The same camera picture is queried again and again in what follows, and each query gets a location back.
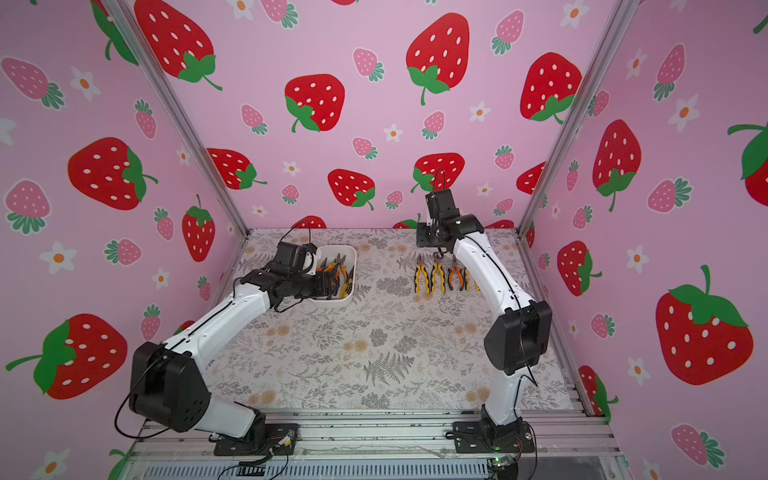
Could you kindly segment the yellow black flat-nose pliers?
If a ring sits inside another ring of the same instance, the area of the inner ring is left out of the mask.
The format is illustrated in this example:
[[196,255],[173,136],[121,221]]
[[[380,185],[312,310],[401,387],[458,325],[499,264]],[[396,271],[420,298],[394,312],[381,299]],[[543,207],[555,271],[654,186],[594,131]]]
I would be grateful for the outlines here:
[[433,258],[433,264],[431,269],[431,292],[432,293],[445,293],[446,292],[446,275],[442,262],[442,258],[437,255]]

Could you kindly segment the white plastic storage box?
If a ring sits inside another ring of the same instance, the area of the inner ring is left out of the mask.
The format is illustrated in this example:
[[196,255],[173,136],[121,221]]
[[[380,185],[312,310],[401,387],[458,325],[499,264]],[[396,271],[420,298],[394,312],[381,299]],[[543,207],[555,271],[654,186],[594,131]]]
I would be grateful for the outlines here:
[[343,308],[352,301],[355,292],[357,251],[349,245],[325,245],[317,249],[316,273],[331,272],[333,281],[330,294],[310,299],[322,307]]

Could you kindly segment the yellow striped needle-nose pliers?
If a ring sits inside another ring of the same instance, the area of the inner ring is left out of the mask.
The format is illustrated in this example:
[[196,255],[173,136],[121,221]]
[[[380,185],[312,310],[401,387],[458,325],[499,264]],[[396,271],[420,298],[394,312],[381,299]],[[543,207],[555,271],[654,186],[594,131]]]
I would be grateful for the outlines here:
[[424,260],[424,256],[422,254],[419,254],[416,257],[416,268],[414,273],[414,292],[416,294],[430,293],[431,290],[432,290],[431,279],[427,271],[427,265]]

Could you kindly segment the orange black Greener pliers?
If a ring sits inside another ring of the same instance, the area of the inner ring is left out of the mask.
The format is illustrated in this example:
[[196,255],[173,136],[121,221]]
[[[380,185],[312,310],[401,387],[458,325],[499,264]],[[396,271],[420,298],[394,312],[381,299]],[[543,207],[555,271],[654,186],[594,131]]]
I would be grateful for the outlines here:
[[465,291],[466,290],[466,276],[462,267],[450,267],[448,270],[447,279],[448,289],[453,291]]

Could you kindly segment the yellow black combination pliers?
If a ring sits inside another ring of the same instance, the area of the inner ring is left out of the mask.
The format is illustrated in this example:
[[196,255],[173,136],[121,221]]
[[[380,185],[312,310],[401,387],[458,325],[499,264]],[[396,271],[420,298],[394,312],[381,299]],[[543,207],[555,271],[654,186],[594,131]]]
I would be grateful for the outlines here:
[[467,277],[467,286],[471,287],[474,291],[480,292],[481,288],[479,284],[477,283],[475,277],[469,271],[466,271],[466,277]]

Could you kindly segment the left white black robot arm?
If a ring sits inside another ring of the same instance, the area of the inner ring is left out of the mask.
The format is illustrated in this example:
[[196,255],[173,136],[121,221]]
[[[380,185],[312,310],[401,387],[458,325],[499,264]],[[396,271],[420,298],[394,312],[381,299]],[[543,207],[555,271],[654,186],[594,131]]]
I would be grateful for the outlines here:
[[175,432],[192,429],[258,445],[266,436],[256,409],[218,399],[203,373],[209,362],[251,321],[277,312],[286,298],[301,302],[333,293],[333,273],[317,271],[317,247],[281,241],[275,256],[233,282],[232,292],[188,328],[133,354],[130,410]]

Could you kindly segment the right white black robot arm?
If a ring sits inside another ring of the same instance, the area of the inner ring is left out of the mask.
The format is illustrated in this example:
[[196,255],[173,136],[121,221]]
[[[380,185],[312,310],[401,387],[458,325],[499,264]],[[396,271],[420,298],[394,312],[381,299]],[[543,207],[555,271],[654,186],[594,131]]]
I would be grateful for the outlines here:
[[494,252],[484,227],[475,216],[460,213],[450,190],[430,192],[425,200],[429,220],[417,226],[417,245],[450,253],[468,269],[494,319],[484,338],[484,350],[494,372],[483,418],[493,427],[506,427],[520,418],[524,384],[535,382],[532,367],[547,351],[552,309],[513,279]]

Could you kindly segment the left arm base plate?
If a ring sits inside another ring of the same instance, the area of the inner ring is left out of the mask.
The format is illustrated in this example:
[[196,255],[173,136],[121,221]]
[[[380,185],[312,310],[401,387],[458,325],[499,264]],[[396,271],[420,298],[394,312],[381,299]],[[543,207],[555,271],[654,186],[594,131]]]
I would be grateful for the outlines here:
[[254,424],[242,438],[221,434],[214,447],[214,455],[266,456],[292,455],[298,438],[300,425],[296,423]]

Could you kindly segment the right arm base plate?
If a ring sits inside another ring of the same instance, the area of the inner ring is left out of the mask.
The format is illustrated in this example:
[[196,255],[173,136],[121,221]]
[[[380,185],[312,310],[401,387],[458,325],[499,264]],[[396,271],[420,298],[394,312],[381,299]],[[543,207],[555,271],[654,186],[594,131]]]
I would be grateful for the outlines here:
[[454,422],[445,437],[461,454],[520,455],[536,451],[533,429],[520,419],[503,426],[490,420]]

